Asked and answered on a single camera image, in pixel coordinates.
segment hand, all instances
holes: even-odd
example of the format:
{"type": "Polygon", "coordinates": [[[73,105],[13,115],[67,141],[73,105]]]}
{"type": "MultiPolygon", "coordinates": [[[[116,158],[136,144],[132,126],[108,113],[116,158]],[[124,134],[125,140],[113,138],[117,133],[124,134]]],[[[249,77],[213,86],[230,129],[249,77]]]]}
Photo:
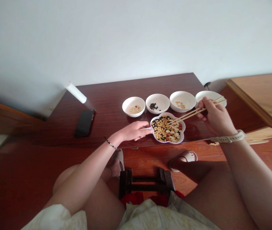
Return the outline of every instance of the hand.
{"type": "Polygon", "coordinates": [[[143,138],[146,135],[153,133],[152,129],[139,130],[141,128],[146,128],[146,127],[150,127],[149,122],[136,121],[124,127],[123,129],[119,130],[117,134],[120,136],[122,141],[130,141],[130,140],[137,141],[140,138],[143,138]]]}
{"type": "Polygon", "coordinates": [[[237,130],[225,107],[220,104],[214,105],[212,100],[207,97],[199,101],[198,107],[207,109],[207,116],[201,113],[198,113],[197,116],[205,122],[208,130],[215,136],[232,136],[237,134],[237,130]]]}

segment leg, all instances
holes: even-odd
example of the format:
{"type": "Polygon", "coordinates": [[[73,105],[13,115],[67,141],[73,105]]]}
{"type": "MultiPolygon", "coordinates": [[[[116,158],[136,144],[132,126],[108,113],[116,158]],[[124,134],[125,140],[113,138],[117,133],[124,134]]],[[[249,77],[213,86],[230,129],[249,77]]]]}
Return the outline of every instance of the leg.
{"type": "MultiPolygon", "coordinates": [[[[77,167],[78,165],[74,165],[61,173],[54,184],[53,193],[57,191],[77,167]]],[[[113,179],[117,179],[113,177],[120,174],[119,161],[115,161],[110,168],[104,169],[83,208],[87,216],[88,229],[117,229],[125,212],[125,208],[118,196],[115,196],[106,185],[113,179]]]]}
{"type": "Polygon", "coordinates": [[[172,163],[172,168],[198,183],[184,201],[221,229],[258,229],[246,209],[226,161],[184,160],[178,158],[172,163]]]}

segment smartphone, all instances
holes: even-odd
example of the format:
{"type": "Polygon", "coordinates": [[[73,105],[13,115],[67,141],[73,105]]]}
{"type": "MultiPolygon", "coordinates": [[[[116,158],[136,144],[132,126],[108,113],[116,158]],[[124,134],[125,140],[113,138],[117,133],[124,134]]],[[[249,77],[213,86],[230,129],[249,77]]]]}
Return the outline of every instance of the smartphone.
{"type": "Polygon", "coordinates": [[[78,120],[74,137],[85,137],[89,136],[91,124],[94,117],[94,110],[82,111],[81,116],[78,120]]]}

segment sandal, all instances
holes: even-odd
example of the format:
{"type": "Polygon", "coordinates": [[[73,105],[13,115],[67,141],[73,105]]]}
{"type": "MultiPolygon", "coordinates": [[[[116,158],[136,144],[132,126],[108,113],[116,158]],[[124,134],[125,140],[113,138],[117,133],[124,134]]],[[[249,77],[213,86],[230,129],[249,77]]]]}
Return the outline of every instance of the sandal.
{"type": "Polygon", "coordinates": [[[172,163],[174,160],[176,160],[176,159],[178,159],[178,158],[180,158],[180,157],[184,157],[184,158],[187,160],[187,162],[198,161],[198,156],[197,156],[197,154],[196,154],[194,151],[184,151],[183,153],[181,153],[180,155],[178,155],[177,157],[173,158],[172,160],[170,160],[170,161],[168,162],[168,168],[169,168],[171,171],[176,172],[176,173],[179,172],[179,170],[173,169],[173,168],[171,167],[171,163],[172,163]]]}
{"type": "Polygon", "coordinates": [[[119,149],[119,151],[114,152],[113,155],[114,159],[117,159],[120,161],[120,167],[121,167],[121,171],[125,171],[124,169],[124,162],[123,162],[123,151],[122,149],[119,149]]]}

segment white candle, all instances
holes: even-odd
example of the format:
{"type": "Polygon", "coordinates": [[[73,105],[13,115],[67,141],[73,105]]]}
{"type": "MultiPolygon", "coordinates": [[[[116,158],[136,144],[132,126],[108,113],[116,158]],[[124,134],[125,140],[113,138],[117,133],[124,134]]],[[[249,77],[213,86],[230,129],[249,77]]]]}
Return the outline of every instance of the white candle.
{"type": "Polygon", "coordinates": [[[87,100],[87,97],[84,96],[84,94],[81,93],[81,91],[78,90],[71,82],[69,82],[65,88],[72,93],[74,97],[76,97],[81,103],[85,103],[87,100]]]}

